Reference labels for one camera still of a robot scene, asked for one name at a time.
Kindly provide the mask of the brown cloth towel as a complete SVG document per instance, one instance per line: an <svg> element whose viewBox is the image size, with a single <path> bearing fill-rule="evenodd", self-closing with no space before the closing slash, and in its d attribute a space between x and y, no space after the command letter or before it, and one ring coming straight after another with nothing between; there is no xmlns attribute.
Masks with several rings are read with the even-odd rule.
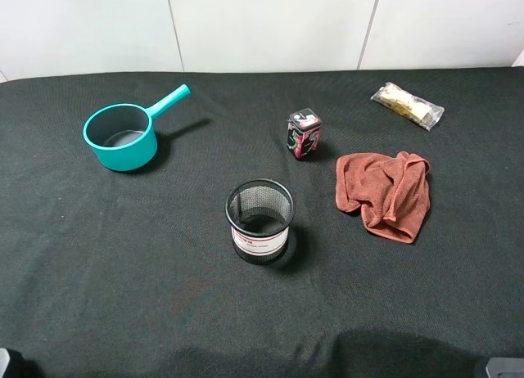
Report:
<svg viewBox="0 0 524 378"><path fill-rule="evenodd" d="M429 171L427 160L405 151L343 155L336 162L336 206L358 210L368 232L411 244L431 206Z"/></svg>

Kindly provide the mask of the black mesh pen holder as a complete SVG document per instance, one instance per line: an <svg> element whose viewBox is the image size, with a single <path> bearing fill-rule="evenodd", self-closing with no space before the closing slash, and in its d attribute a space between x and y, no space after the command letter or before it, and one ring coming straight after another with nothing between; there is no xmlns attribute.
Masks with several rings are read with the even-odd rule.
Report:
<svg viewBox="0 0 524 378"><path fill-rule="evenodd" d="M228 195L225 214L237 254L248 263L265 264L287 248L295 203L281 183L257 178Z"/></svg>

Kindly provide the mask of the black pink tin box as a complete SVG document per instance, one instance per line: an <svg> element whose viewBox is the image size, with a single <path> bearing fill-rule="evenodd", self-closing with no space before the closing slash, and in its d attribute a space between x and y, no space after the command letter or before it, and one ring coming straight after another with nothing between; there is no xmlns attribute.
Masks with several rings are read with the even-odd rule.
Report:
<svg viewBox="0 0 524 378"><path fill-rule="evenodd" d="M321 126L322 120L310 108L290 114L287 121L287 149L297 160L317 150Z"/></svg>

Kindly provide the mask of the clear packaged snack bag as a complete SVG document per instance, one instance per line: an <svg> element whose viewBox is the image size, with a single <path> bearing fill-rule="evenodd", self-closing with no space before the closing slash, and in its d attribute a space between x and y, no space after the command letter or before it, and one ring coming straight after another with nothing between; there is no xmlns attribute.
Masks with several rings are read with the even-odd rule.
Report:
<svg viewBox="0 0 524 378"><path fill-rule="evenodd" d="M445 112L445 108L435 105L392 82L386 82L372 96L375 101L396 114L405 117L419 127L430 131Z"/></svg>

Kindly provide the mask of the black tablecloth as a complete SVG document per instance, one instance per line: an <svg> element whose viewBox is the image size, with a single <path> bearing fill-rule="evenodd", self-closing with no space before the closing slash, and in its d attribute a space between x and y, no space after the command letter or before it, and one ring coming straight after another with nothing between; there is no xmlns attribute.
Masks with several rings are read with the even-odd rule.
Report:
<svg viewBox="0 0 524 378"><path fill-rule="evenodd" d="M427 131L371 96L445 108ZM142 167L104 167L83 128L120 103L191 93ZM322 120L287 149L290 114ZM411 245L335 204L341 155L427 159ZM287 248L233 248L228 195L291 193ZM1 86L1 344L35 377L470 377L523 354L523 71L91 74Z"/></svg>

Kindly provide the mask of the grey right base corner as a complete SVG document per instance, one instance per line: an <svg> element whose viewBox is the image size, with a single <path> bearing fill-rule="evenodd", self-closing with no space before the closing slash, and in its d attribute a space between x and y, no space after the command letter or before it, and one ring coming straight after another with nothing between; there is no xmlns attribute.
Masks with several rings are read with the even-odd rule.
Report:
<svg viewBox="0 0 524 378"><path fill-rule="evenodd" d="M523 378L523 358L491 358L486 364L486 376L489 378Z"/></svg>

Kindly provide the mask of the grey base corner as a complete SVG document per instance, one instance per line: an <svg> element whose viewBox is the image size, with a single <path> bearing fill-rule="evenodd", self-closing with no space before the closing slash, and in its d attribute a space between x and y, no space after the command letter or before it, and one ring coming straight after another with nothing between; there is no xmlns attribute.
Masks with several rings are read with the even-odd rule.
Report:
<svg viewBox="0 0 524 378"><path fill-rule="evenodd" d="M11 356L9 351L5 348L0 348L0 378L6 377L10 362Z"/></svg>
<svg viewBox="0 0 524 378"><path fill-rule="evenodd" d="M486 376L489 378L523 378L523 358L491 358L486 364Z"/></svg>

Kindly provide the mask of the grey left base corner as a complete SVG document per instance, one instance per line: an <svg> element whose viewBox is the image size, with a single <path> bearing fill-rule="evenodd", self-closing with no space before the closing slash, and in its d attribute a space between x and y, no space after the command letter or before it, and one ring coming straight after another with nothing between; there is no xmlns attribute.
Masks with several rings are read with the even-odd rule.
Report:
<svg viewBox="0 0 524 378"><path fill-rule="evenodd" d="M11 356L9 351L5 348L0 348L0 378L6 377L10 362Z"/></svg>

